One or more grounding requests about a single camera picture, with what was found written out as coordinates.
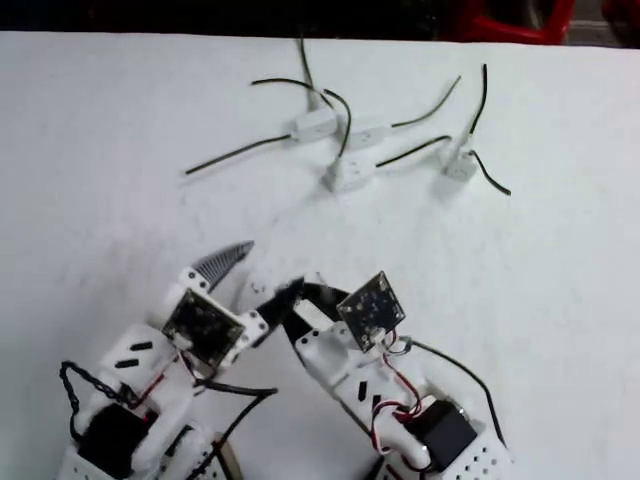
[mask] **white plastic part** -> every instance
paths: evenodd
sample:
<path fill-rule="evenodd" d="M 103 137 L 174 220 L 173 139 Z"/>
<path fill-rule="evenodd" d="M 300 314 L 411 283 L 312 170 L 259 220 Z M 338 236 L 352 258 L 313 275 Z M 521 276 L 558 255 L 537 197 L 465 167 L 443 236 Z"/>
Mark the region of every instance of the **white plastic part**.
<path fill-rule="evenodd" d="M 175 284 L 171 285 L 164 300 L 150 317 L 149 323 L 151 323 L 159 330 L 162 330 L 188 289 L 200 295 L 207 302 L 213 305 L 217 310 L 223 312 L 225 315 L 230 316 L 245 328 L 238 342 L 233 345 L 233 347 L 229 350 L 229 352 L 227 352 L 225 357 L 220 362 L 218 370 L 220 373 L 222 373 L 222 371 L 229 368 L 231 364 L 235 362 L 236 358 L 243 350 L 249 348 L 251 345 L 256 343 L 263 335 L 265 335 L 268 332 L 269 328 L 264 319 L 256 311 L 252 310 L 243 313 L 242 315 L 236 315 L 227 310 L 224 306 L 220 305 L 209 296 L 209 294 L 207 293 L 208 287 L 209 283 L 194 269 L 187 268 L 183 270 L 178 277 L 178 281 Z M 189 348 L 189 342 L 186 342 L 182 337 L 176 337 L 174 339 L 174 345 L 179 349 L 188 350 Z"/>
<path fill-rule="evenodd" d="M 327 169 L 325 183 L 334 193 L 357 190 L 373 177 L 375 164 L 366 152 L 344 152 Z"/>
<path fill-rule="evenodd" d="M 131 468 L 136 472 L 143 472 L 160 460 L 180 431 L 187 423 L 189 409 L 193 395 L 175 402 L 165 409 L 149 429 L 147 436 L 140 442 L 133 452 Z"/>
<path fill-rule="evenodd" d="M 347 118 L 340 117 L 340 139 L 347 130 Z M 381 143 L 387 136 L 389 123 L 377 115 L 353 116 L 347 140 L 347 150 L 358 150 Z"/>
<path fill-rule="evenodd" d="M 387 456 L 376 480 L 388 480 L 398 475 L 403 480 L 513 480 L 515 468 L 508 450 L 495 432 L 484 424 L 472 422 L 478 436 L 465 448 L 444 472 L 420 474 L 406 467 L 399 454 Z"/>
<path fill-rule="evenodd" d="M 478 170 L 475 157 L 471 154 L 473 137 L 469 135 L 462 145 L 455 145 L 446 159 L 444 173 L 461 182 L 467 182 Z"/>
<path fill-rule="evenodd" d="M 140 349 L 144 344 L 150 344 L 150 348 Z M 100 362 L 100 368 L 131 387 L 136 394 L 141 394 L 173 361 L 175 355 L 175 347 L 161 332 L 138 323 L 129 327 L 107 352 Z"/>
<path fill-rule="evenodd" d="M 332 135 L 337 129 L 335 112 L 329 107 L 320 107 L 296 118 L 291 136 L 301 143 L 313 142 Z"/>
<path fill-rule="evenodd" d="M 151 480 L 160 478 L 157 477 L 158 470 L 159 468 L 141 475 L 134 474 L 129 479 Z M 116 480 L 78 455 L 73 446 L 68 446 L 65 450 L 62 465 L 56 478 L 57 480 Z"/>
<path fill-rule="evenodd" d="M 363 353 L 344 322 L 336 322 L 328 330 L 317 330 L 298 339 L 295 349 L 307 371 L 318 383 L 356 418 L 361 426 L 371 426 L 374 399 L 396 400 L 411 406 L 413 394 L 383 363 L 377 348 Z M 417 388 L 421 396 L 440 391 L 426 382 L 419 363 L 408 356 L 390 357 L 389 362 Z M 416 468 L 426 468 L 431 459 L 413 435 L 384 409 L 376 418 L 376 432 L 382 446 L 401 451 Z"/>

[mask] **white plug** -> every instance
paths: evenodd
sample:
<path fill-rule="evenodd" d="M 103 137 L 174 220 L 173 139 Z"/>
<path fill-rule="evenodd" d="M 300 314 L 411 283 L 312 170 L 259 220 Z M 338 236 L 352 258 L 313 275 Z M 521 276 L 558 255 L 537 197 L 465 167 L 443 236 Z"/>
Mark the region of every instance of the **white plug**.
<path fill-rule="evenodd" d="M 478 164 L 475 157 L 471 153 L 473 137 L 469 135 L 462 145 L 456 145 L 454 150 L 449 153 L 445 175 L 461 182 L 467 182 L 473 177 L 478 170 Z"/>
<path fill-rule="evenodd" d="M 374 171 L 368 155 L 345 152 L 327 169 L 324 181 L 332 192 L 350 192 L 365 185 Z"/>
<path fill-rule="evenodd" d="M 321 107 L 296 118 L 291 136 L 298 142 L 313 142 L 332 135 L 337 129 L 335 112 L 329 107 Z"/>
<path fill-rule="evenodd" d="M 347 119 L 340 117 L 340 136 L 344 137 L 347 130 Z M 376 115 L 354 116 L 351 118 L 351 128 L 347 140 L 348 150 L 371 147 L 381 143 L 387 136 L 389 124 L 382 117 Z"/>

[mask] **black cable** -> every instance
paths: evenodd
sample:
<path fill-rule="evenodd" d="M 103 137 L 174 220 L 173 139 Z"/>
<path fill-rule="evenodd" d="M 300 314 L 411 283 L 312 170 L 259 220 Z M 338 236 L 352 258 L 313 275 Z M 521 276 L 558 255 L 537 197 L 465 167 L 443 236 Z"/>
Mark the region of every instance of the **black cable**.
<path fill-rule="evenodd" d="M 478 109 L 478 113 L 476 113 L 476 117 L 473 119 L 473 123 L 471 124 L 469 135 L 473 135 L 473 132 L 476 131 L 478 120 L 480 120 L 480 115 L 482 115 L 482 111 L 484 110 L 484 104 L 487 103 L 487 88 L 488 88 L 487 64 L 483 63 L 482 64 L 482 101 L 480 102 L 480 108 Z"/>
<path fill-rule="evenodd" d="M 302 68 L 304 69 L 304 75 L 309 85 L 313 87 L 313 78 L 311 78 L 311 69 L 309 68 L 309 62 L 307 61 L 307 52 L 304 49 L 304 32 L 300 30 L 300 56 L 302 56 Z"/>
<path fill-rule="evenodd" d="M 417 147 L 412 148 L 411 150 L 407 150 L 404 153 L 401 153 L 400 155 L 397 155 L 393 158 L 390 158 L 388 160 L 385 160 L 383 162 L 380 163 L 376 163 L 376 168 L 380 168 L 380 167 L 384 167 L 385 165 L 389 165 L 390 163 L 393 163 L 397 160 L 400 160 L 401 158 L 404 158 L 408 155 L 411 155 L 412 153 L 417 152 L 418 150 L 422 150 L 423 148 L 427 148 L 430 145 L 433 145 L 434 143 L 438 143 L 441 142 L 442 140 L 451 140 L 451 137 L 449 135 L 442 135 L 440 137 L 436 137 L 436 138 L 432 138 L 431 140 L 423 143 L 422 145 L 418 145 Z"/>
<path fill-rule="evenodd" d="M 270 396 L 278 393 L 277 388 L 248 388 L 238 387 L 236 385 L 229 385 L 226 383 L 215 382 L 211 378 L 197 379 L 194 383 L 195 387 L 203 386 L 209 390 L 215 390 L 216 392 L 234 393 L 236 395 L 245 395 L 248 397 L 260 397 Z"/>
<path fill-rule="evenodd" d="M 207 162 L 204 162 L 200 165 L 198 165 L 197 167 L 193 167 L 190 168 L 189 170 L 187 170 L 185 173 L 185 175 L 191 175 L 192 173 L 195 173 L 199 170 L 202 170 L 203 168 L 207 168 L 210 167 L 211 165 L 215 165 L 216 163 L 219 163 L 223 160 L 226 160 L 227 158 L 231 158 L 231 157 L 235 157 L 236 155 L 240 155 L 241 153 L 247 152 L 249 150 L 253 150 L 256 147 L 260 147 L 262 145 L 266 145 L 268 143 L 275 143 L 275 142 L 280 142 L 282 140 L 287 140 L 288 138 L 291 138 L 291 135 L 287 134 L 287 135 L 283 135 L 281 137 L 273 137 L 273 138 L 267 138 L 265 140 L 260 140 L 258 142 L 252 143 L 250 145 L 246 145 L 242 148 L 239 148 L 237 150 L 234 150 L 233 152 L 229 152 L 229 153 L 225 153 L 224 155 L 221 155 L 220 157 L 216 157 L 212 160 L 209 160 Z"/>
<path fill-rule="evenodd" d="M 476 153 L 475 150 L 471 150 L 470 152 L 474 157 L 476 157 L 476 160 L 478 161 L 478 165 L 480 165 L 480 170 L 482 170 L 482 173 L 484 174 L 484 178 L 487 179 L 487 181 L 493 185 L 498 191 L 504 193 L 507 196 L 511 196 L 511 190 L 509 190 L 506 187 L 503 187 L 502 185 L 500 185 L 498 182 L 496 182 L 493 178 L 491 178 L 491 175 L 489 175 L 489 172 L 487 172 L 487 169 L 484 168 L 484 163 L 482 163 L 482 160 L 480 160 L 480 156 Z"/>
<path fill-rule="evenodd" d="M 442 353 L 439 350 L 436 350 L 435 348 L 429 347 L 428 345 L 425 345 L 424 343 L 417 342 L 412 338 L 408 339 L 408 340 L 411 342 L 411 345 L 415 345 L 416 347 L 421 348 L 422 350 L 430 352 L 433 355 L 436 355 L 436 356 L 448 361 L 449 363 L 452 363 L 453 365 L 458 367 L 460 370 L 465 372 L 467 375 L 469 375 L 471 378 L 473 378 L 476 381 L 476 383 L 478 385 L 480 385 L 480 387 L 482 387 L 482 390 L 484 390 L 484 393 L 487 396 L 487 403 L 489 404 L 489 411 L 491 412 L 491 419 L 493 420 L 493 427 L 496 430 L 496 435 L 498 436 L 498 438 L 500 439 L 502 444 L 506 447 L 507 444 L 506 444 L 506 442 L 504 440 L 504 436 L 502 435 L 502 429 L 500 428 L 500 422 L 498 421 L 498 415 L 496 414 L 496 409 L 495 409 L 495 407 L 493 405 L 493 399 L 491 398 L 491 392 L 489 391 L 489 388 L 487 387 L 487 385 L 480 379 L 480 377 L 478 377 L 475 373 L 473 373 L 471 370 L 469 370 L 467 367 L 465 367 L 462 363 L 457 361 L 455 358 L 452 358 L 449 355 L 447 355 L 445 353 Z"/>
<path fill-rule="evenodd" d="M 406 127 L 407 125 L 412 125 L 414 123 L 418 123 L 418 122 L 421 122 L 422 120 L 426 120 L 427 118 L 429 118 L 431 115 L 433 115 L 438 110 L 440 110 L 440 107 L 442 107 L 442 105 L 444 105 L 444 102 L 447 101 L 447 99 L 449 98 L 453 90 L 456 88 L 456 86 L 460 82 L 460 79 L 462 79 L 462 77 L 458 75 L 458 78 L 456 78 L 453 84 L 449 87 L 444 97 L 442 97 L 442 99 L 440 99 L 440 101 L 436 104 L 436 106 L 433 107 L 431 110 L 429 110 L 427 113 L 419 116 L 418 118 L 414 118 L 413 120 L 407 120 L 406 122 L 392 123 L 391 128 Z"/>
<path fill-rule="evenodd" d="M 301 82 L 300 80 L 294 80 L 293 78 L 275 77 L 275 78 L 263 78 L 263 79 L 260 79 L 260 80 L 254 80 L 253 82 L 251 82 L 251 85 L 262 85 L 264 83 L 291 83 L 292 85 L 299 85 L 301 87 L 306 88 L 310 92 L 314 92 L 314 93 L 317 93 L 318 95 L 320 95 L 320 98 L 322 98 L 322 100 L 324 100 L 324 103 L 326 103 L 331 108 L 333 108 L 333 104 L 329 101 L 329 99 L 326 96 L 324 96 L 322 94 L 322 92 L 317 91 L 313 87 L 313 85 L 311 85 L 309 83 Z"/>
<path fill-rule="evenodd" d="M 313 84 L 313 78 L 311 77 L 311 69 L 309 68 L 309 61 L 307 59 L 307 52 L 305 51 L 304 48 L 304 33 L 302 31 L 302 29 L 300 29 L 300 56 L 302 57 L 302 68 L 304 69 L 304 75 L 306 77 L 306 81 L 309 82 L 309 85 L 311 86 L 311 88 L 315 91 L 315 85 Z M 324 101 L 324 103 L 326 103 L 329 107 L 333 108 L 333 105 L 331 105 L 331 102 L 329 102 L 329 100 L 327 100 L 327 97 L 325 97 L 324 95 L 320 95 L 320 98 L 322 98 L 322 100 Z"/>
<path fill-rule="evenodd" d="M 69 418 L 69 432 L 71 433 L 71 437 L 79 442 L 82 439 L 82 435 L 78 433 L 75 427 L 75 419 L 78 412 L 80 412 L 80 400 L 78 400 L 78 396 L 76 395 L 73 385 L 69 381 L 69 377 L 67 375 L 67 370 L 72 370 L 80 376 L 85 382 L 91 384 L 93 388 L 97 391 L 103 393 L 105 397 L 110 400 L 115 400 L 120 403 L 125 404 L 130 409 L 134 410 L 142 403 L 144 398 L 126 398 L 120 393 L 116 392 L 113 388 L 111 388 L 106 383 L 101 382 L 96 377 L 87 372 L 84 368 L 79 367 L 75 362 L 71 362 L 69 360 L 65 360 L 60 364 L 60 379 L 62 380 L 62 385 L 67 392 L 67 397 L 69 397 L 69 404 L 71 405 L 71 418 Z"/>
<path fill-rule="evenodd" d="M 345 129 L 344 138 L 342 139 L 342 145 L 340 146 L 340 151 L 338 152 L 338 157 L 337 157 L 337 158 L 340 158 L 342 156 L 342 153 L 344 152 L 344 149 L 347 146 L 349 135 L 351 134 L 351 109 L 349 108 L 349 104 L 347 103 L 347 101 L 337 93 L 332 92 L 331 90 L 326 88 L 324 89 L 324 93 L 338 100 L 347 111 L 347 128 Z"/>
<path fill-rule="evenodd" d="M 236 419 L 231 423 L 231 425 L 229 425 L 227 430 L 222 434 L 222 437 L 220 437 L 220 440 L 214 442 L 213 448 L 211 449 L 211 452 L 209 452 L 209 455 L 207 455 L 206 458 L 202 461 L 202 463 L 198 465 L 196 468 L 194 468 L 193 471 L 189 474 L 189 476 L 187 477 L 187 480 L 195 480 L 196 478 L 198 478 L 199 475 L 202 475 L 207 470 L 207 468 L 209 468 L 209 465 L 211 464 L 213 459 L 220 453 L 220 450 L 226 443 L 227 439 L 231 436 L 233 431 L 244 419 L 244 417 L 249 415 L 249 413 L 251 413 L 251 410 L 257 407 L 263 400 L 273 395 L 273 393 L 256 396 L 256 398 L 254 398 L 251 401 L 251 403 L 249 403 L 249 405 L 247 405 L 240 412 L 240 414 L 236 417 Z"/>
<path fill-rule="evenodd" d="M 309 85 L 308 83 L 305 82 L 301 82 L 300 80 L 293 80 L 291 78 L 263 78 L 261 80 L 254 80 L 253 82 L 251 82 L 251 85 L 261 85 L 263 83 L 292 83 L 294 85 L 300 85 L 301 87 L 304 87 L 308 90 L 312 90 L 314 92 L 317 92 L 317 90 L 315 88 L 313 88 L 311 85 Z M 338 152 L 338 158 L 340 158 L 342 156 L 342 153 L 344 152 L 344 149 L 347 146 L 347 141 L 349 140 L 349 134 L 351 133 L 351 109 L 349 108 L 349 104 L 347 103 L 347 101 L 342 98 L 340 95 L 338 95 L 336 92 L 333 92 L 327 88 L 324 89 L 324 93 L 326 93 L 327 95 L 329 95 L 332 98 L 335 98 L 336 100 L 338 100 L 342 106 L 345 108 L 345 110 L 347 111 L 347 128 L 345 131 L 345 135 L 344 138 L 342 139 L 342 144 L 340 145 L 340 152 Z"/>

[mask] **white surface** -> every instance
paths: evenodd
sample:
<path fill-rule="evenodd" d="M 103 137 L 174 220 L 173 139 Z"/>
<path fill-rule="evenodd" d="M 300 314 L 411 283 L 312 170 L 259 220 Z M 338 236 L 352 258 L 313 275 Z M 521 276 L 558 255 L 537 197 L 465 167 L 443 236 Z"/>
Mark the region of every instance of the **white surface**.
<path fill-rule="evenodd" d="M 463 75 L 381 159 L 463 131 L 486 61 L 475 146 L 513 197 L 418 155 L 336 198 L 319 183 L 329 140 L 185 181 L 185 167 L 306 110 L 303 91 L 248 85 L 302 78 L 293 41 L 0 34 L 0 477 L 54 476 L 70 413 L 60 360 L 97 367 L 182 267 L 255 239 L 250 261 L 274 276 L 322 270 L 352 289 L 384 268 L 404 330 L 491 385 L 521 478 L 635 478 L 640 53 L 352 41 L 307 53 L 318 84 L 393 121 Z M 430 361 L 433 380 L 488 419 L 478 388 Z M 225 377 L 282 389 L 233 435 L 247 478 L 356 478 L 368 439 L 296 362 L 280 333 Z M 244 402 L 211 395 L 200 413 L 220 429 Z"/>

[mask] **wire connector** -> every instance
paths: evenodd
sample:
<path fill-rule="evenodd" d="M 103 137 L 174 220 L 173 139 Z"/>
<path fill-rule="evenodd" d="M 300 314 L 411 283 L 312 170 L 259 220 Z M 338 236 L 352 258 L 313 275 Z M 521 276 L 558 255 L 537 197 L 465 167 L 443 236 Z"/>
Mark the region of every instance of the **wire connector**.
<path fill-rule="evenodd" d="M 347 120 L 340 117 L 340 134 L 346 132 Z M 389 132 L 389 124 L 376 115 L 354 116 L 347 140 L 347 150 L 358 150 L 382 143 Z"/>
<path fill-rule="evenodd" d="M 320 107 L 293 121 L 291 137 L 300 143 L 313 142 L 332 135 L 337 129 L 335 112 L 329 107 Z"/>
<path fill-rule="evenodd" d="M 375 171 L 375 165 L 362 153 L 345 153 L 328 169 L 324 181 L 334 193 L 350 192 L 363 187 Z"/>
<path fill-rule="evenodd" d="M 461 182 L 468 182 L 475 175 L 478 164 L 471 153 L 469 143 L 465 143 L 453 152 L 453 156 L 449 158 L 445 167 L 445 175 Z"/>

